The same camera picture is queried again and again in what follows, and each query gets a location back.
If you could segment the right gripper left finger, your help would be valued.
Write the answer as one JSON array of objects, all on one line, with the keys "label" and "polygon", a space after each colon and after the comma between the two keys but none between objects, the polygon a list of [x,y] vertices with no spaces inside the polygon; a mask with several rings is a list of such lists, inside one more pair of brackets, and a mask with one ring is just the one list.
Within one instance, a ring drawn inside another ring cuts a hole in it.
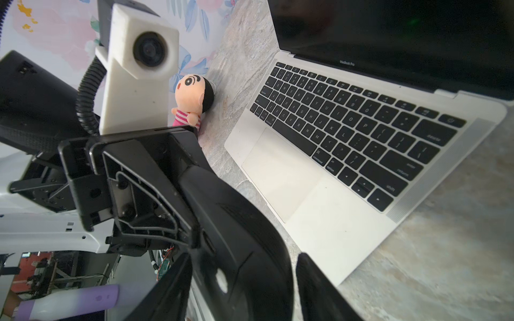
[{"label": "right gripper left finger", "polygon": [[125,320],[185,320],[192,272],[191,256],[182,253]]}]

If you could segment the silver laptop black screen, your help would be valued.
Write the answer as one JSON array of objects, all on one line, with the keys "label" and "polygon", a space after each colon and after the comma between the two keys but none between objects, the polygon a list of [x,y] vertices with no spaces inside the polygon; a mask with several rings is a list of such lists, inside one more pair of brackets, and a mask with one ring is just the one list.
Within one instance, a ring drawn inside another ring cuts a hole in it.
[{"label": "silver laptop black screen", "polygon": [[279,51],[225,142],[338,286],[505,118],[512,1],[270,1]]}]

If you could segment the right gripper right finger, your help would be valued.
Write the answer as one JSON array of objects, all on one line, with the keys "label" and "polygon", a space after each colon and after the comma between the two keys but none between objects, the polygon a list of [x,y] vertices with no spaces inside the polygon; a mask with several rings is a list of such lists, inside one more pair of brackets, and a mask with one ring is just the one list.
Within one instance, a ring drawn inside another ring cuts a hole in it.
[{"label": "right gripper right finger", "polygon": [[303,320],[363,320],[306,253],[298,256],[296,276]]}]

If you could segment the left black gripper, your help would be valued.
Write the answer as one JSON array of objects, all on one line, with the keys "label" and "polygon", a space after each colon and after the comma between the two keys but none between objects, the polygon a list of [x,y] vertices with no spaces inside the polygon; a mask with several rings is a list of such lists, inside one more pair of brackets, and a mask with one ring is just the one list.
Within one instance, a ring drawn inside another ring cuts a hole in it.
[{"label": "left black gripper", "polygon": [[201,227],[182,191],[182,172],[201,163],[198,131],[168,127],[70,139],[58,152],[83,228],[101,223],[110,254],[133,257],[195,249]]}]

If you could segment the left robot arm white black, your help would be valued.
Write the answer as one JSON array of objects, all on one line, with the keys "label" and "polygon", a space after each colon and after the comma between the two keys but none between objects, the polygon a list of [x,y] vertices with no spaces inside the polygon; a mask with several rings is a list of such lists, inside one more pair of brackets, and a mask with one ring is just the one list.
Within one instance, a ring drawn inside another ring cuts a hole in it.
[{"label": "left robot arm white black", "polygon": [[152,125],[91,135],[78,92],[18,52],[1,60],[1,252],[139,256],[199,247],[181,177],[206,164],[197,132]]}]

